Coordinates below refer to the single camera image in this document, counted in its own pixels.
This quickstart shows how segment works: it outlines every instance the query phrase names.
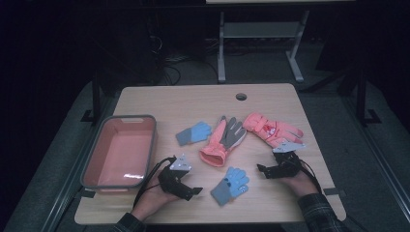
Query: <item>pink glove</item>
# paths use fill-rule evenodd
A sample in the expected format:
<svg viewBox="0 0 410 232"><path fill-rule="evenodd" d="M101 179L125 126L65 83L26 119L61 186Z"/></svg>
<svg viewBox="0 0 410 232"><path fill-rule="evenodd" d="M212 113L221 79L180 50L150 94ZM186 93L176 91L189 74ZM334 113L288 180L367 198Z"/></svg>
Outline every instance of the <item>pink glove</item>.
<svg viewBox="0 0 410 232"><path fill-rule="evenodd" d="M285 141L303 143L300 137L304 133L301 130L283 122L269 121L260 113L251 113L244 122L244 128L254 132L273 148Z"/></svg>
<svg viewBox="0 0 410 232"><path fill-rule="evenodd" d="M210 165L224 166L228 154L242 142L246 134L247 130L242 128L242 122L231 118L227 123L225 116L222 116L209 144L199 151L199 156Z"/></svg>

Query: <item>light blue glove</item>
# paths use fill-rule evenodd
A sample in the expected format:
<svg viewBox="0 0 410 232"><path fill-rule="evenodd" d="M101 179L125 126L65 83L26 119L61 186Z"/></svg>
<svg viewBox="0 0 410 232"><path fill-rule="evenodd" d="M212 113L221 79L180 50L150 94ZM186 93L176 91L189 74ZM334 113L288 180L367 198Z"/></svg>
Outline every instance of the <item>light blue glove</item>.
<svg viewBox="0 0 410 232"><path fill-rule="evenodd" d="M211 190L211 195L220 206L225 205L231 198L236 198L248 191L247 173L239 168L229 167L220 183Z"/></svg>
<svg viewBox="0 0 410 232"><path fill-rule="evenodd" d="M176 137L179 145L184 146L189 143L195 143L206 140L208 138L208 135L210 134L211 126L204 122L199 122L195 126L177 133Z"/></svg>

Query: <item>wooden tabletop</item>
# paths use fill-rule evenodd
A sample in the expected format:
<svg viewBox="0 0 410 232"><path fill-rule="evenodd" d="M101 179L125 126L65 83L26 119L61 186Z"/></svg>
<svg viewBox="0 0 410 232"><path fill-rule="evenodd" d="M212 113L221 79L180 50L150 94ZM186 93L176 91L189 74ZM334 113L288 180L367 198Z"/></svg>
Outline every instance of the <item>wooden tabletop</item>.
<svg viewBox="0 0 410 232"><path fill-rule="evenodd" d="M236 96L245 94L245 101ZM147 223L246 223L291 222L303 217L293 192L278 180L268 180L256 167L277 165L272 148L249 132L233 150L225 167L213 167L203 162L198 151L207 145L202 141L180 147L175 134L203 121L213 129L220 116L236 117L244 121L251 112L259 112L268 119L287 122L305 135L305 149L296 154L314 170L323 189L335 185L323 160L307 116L294 87L290 84L196 85L130 87L123 90L114 115L151 114L158 123L158 142L154 162L185 154L192 170L182 182L203 187L190 201L179 200L162 208ZM249 191L220 207L210 191L223 178L229 166L244 169L250 178ZM115 223L132 209L135 192L99 194L82 197L75 214L80 224ZM339 219L346 213L338 195L327 196Z"/></svg>

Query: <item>plaid sleeve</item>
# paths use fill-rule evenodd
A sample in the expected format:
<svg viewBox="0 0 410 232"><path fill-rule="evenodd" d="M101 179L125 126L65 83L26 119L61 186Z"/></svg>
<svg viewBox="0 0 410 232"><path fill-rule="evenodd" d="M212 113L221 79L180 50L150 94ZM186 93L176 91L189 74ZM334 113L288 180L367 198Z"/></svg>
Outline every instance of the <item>plaid sleeve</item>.
<svg viewBox="0 0 410 232"><path fill-rule="evenodd" d="M338 232L350 231L337 216L323 194L303 196L298 201L309 231Z"/></svg>
<svg viewBox="0 0 410 232"><path fill-rule="evenodd" d="M130 213L125 213L123 217L114 225L111 232L143 232L146 225Z"/></svg>

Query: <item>plastic bin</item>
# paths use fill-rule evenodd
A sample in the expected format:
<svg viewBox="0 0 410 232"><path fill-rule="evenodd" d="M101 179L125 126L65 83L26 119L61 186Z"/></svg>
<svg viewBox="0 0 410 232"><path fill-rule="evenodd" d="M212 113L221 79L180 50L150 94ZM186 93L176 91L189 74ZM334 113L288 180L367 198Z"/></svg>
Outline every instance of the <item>plastic bin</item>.
<svg viewBox="0 0 410 232"><path fill-rule="evenodd" d="M111 116L99 128L81 184L96 191L128 191L147 175L157 138L151 115Z"/></svg>

